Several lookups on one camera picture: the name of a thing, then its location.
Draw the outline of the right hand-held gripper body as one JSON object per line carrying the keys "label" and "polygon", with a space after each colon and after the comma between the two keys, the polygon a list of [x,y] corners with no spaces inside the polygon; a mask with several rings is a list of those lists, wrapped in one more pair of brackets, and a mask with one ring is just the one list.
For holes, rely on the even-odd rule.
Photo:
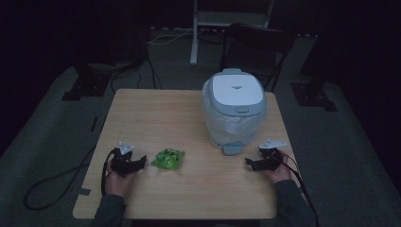
{"label": "right hand-held gripper body", "polygon": [[274,171],[283,162],[283,155],[278,149],[286,145],[285,141],[268,139],[258,147],[262,160],[256,161],[253,169]]}

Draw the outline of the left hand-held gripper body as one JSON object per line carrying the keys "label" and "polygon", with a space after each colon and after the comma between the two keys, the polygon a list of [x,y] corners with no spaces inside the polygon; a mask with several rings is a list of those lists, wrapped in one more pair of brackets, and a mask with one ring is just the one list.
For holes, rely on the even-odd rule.
{"label": "left hand-held gripper body", "polygon": [[132,152],[133,145],[122,142],[119,142],[118,147],[113,149],[111,169],[123,178],[140,169],[140,165],[131,160]]}

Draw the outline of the green snack packet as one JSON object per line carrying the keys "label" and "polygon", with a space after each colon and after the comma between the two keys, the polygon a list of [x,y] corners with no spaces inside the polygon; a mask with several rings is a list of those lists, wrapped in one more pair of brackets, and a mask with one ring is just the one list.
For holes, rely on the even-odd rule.
{"label": "green snack packet", "polygon": [[184,155],[184,151],[165,148],[156,155],[151,164],[161,169],[178,170],[182,164]]}

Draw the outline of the white pedal trash can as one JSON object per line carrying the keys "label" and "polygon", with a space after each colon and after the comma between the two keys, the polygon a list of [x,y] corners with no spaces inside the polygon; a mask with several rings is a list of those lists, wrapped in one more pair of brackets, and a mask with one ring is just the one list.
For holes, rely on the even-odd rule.
{"label": "white pedal trash can", "polygon": [[240,154],[268,115],[261,83],[238,68],[223,69],[204,83],[201,106],[209,140],[224,155]]}

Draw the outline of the person's right hand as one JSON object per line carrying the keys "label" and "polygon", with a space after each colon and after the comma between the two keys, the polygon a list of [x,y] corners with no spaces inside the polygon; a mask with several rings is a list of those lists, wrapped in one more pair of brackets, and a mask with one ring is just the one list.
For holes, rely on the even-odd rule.
{"label": "person's right hand", "polygon": [[281,165],[279,165],[274,171],[263,171],[263,174],[267,176],[272,183],[279,183],[282,181],[291,180],[291,172],[286,167],[286,164],[288,163],[288,155],[283,151],[281,151],[281,154],[283,157],[283,163]]}

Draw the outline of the person's left hand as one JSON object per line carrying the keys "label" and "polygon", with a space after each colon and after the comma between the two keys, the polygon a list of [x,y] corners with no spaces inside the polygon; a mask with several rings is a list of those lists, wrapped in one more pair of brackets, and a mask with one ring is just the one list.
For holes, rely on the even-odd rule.
{"label": "person's left hand", "polygon": [[107,165],[108,175],[105,178],[105,194],[116,195],[122,198],[127,198],[131,193],[136,172],[132,172],[126,177],[121,177],[117,172],[111,168],[112,163]]}

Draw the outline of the black stand base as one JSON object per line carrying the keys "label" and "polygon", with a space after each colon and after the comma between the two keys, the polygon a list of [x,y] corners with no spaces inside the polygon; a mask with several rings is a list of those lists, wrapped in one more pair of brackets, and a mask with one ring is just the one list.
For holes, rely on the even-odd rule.
{"label": "black stand base", "polygon": [[71,90],[64,93],[63,101],[78,101],[83,96],[104,96],[111,73],[98,73],[86,62],[77,62],[73,67],[78,77]]}
{"label": "black stand base", "polygon": [[299,106],[322,107],[327,112],[336,112],[338,109],[323,90],[325,81],[313,78],[308,83],[291,82],[291,89]]}

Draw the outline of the black folding chair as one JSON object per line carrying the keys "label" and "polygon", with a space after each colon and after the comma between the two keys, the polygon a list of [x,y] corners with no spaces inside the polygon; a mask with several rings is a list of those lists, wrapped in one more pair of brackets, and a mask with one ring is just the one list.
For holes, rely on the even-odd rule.
{"label": "black folding chair", "polygon": [[231,24],[223,32],[219,70],[238,68],[264,81],[273,93],[284,60],[294,45],[286,32],[245,24]]}

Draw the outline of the white metal stand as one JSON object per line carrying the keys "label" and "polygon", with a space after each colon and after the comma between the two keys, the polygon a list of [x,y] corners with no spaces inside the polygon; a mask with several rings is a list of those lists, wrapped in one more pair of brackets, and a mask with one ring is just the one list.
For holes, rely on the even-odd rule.
{"label": "white metal stand", "polygon": [[250,13],[199,10],[199,0],[193,0],[192,45],[189,64],[191,66],[196,66],[198,64],[199,26],[227,27],[233,23],[244,23],[267,28],[275,1],[276,0],[270,0],[265,13]]}

